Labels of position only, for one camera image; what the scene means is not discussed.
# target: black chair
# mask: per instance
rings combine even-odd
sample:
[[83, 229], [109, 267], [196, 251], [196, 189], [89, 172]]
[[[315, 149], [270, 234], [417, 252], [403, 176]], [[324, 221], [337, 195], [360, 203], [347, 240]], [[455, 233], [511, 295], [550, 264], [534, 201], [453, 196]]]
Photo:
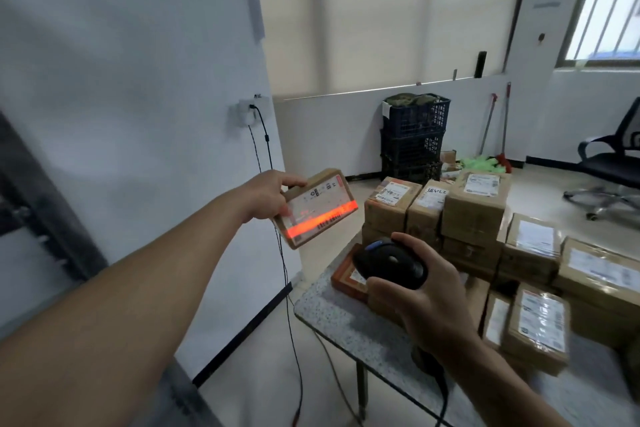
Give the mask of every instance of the black chair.
[[[578, 154], [581, 162], [580, 171], [591, 176], [601, 178], [618, 184], [616, 192], [610, 192], [604, 186], [596, 186], [590, 189], [577, 189], [566, 191], [564, 197], [571, 200], [576, 196], [599, 197], [600, 203], [587, 213], [587, 220], [601, 218], [614, 204], [624, 203], [634, 210], [640, 211], [640, 196], [634, 197], [623, 192], [623, 186], [640, 189], [640, 158], [627, 155], [629, 150], [640, 150], [640, 97], [629, 108], [629, 111], [620, 122], [618, 130], [613, 135], [605, 137], [592, 137], [580, 142]], [[592, 142], [604, 142], [613, 149], [613, 152], [604, 152], [587, 157], [587, 146]]]

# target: stacked crate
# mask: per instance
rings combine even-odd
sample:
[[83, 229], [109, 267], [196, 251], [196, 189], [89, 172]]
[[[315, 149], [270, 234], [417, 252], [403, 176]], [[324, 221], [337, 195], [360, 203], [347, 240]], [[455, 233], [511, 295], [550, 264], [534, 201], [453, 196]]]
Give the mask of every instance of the stacked crate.
[[451, 100], [400, 93], [382, 103], [382, 175], [425, 184], [440, 180], [440, 150]]

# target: speckled tabletop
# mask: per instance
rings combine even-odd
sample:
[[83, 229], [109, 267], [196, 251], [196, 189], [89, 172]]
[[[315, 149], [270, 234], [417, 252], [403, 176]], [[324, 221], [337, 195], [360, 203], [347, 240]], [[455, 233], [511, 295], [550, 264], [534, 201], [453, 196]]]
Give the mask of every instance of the speckled tabletop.
[[[294, 313], [373, 375], [437, 415], [442, 407], [440, 390], [432, 377], [413, 364], [409, 336], [364, 303], [331, 286], [333, 271], [359, 242], [358, 235], [340, 252], [296, 302]], [[575, 335], [570, 351], [569, 368], [557, 378], [537, 373], [530, 381], [533, 390], [574, 426], [640, 426], [640, 407], [629, 395], [615, 353]], [[451, 381], [449, 385], [445, 421], [454, 427], [484, 425], [462, 390]]]

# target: beige floor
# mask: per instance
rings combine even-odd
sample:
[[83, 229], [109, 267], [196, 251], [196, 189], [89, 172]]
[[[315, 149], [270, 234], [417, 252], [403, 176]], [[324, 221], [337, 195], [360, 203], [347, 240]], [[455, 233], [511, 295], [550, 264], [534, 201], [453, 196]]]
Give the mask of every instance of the beige floor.
[[[562, 192], [593, 185], [596, 180], [576, 172], [528, 165], [516, 169], [509, 204], [522, 212], [556, 222], [578, 239], [640, 258], [640, 232], [629, 226], [628, 213], [616, 220], [590, 222], [585, 211], [562, 199]], [[358, 203], [371, 194], [376, 181], [351, 184]], [[358, 232], [362, 207], [301, 250], [304, 280], [291, 294], [295, 301]], [[335, 385], [328, 361], [313, 333], [291, 313], [291, 326], [304, 379], [305, 399], [299, 425], [354, 426]], [[334, 365], [352, 405], [357, 404], [355, 363], [328, 345]], [[226, 427], [290, 425], [298, 402], [298, 372], [291, 350], [284, 303], [240, 345], [200, 389]], [[409, 400], [369, 375], [370, 427], [429, 426], [434, 422]]]

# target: chair armrest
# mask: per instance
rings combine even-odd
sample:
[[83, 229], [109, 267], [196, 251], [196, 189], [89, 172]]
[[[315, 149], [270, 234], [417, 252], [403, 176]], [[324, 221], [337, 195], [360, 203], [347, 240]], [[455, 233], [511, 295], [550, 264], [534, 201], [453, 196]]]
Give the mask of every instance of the chair armrest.
[[588, 139], [583, 140], [578, 146], [578, 154], [580, 155], [580, 160], [587, 159], [587, 146], [592, 142], [604, 142], [605, 144], [609, 145], [612, 150], [616, 151], [613, 139], [613, 135], [604, 135], [602, 137], [589, 137]]

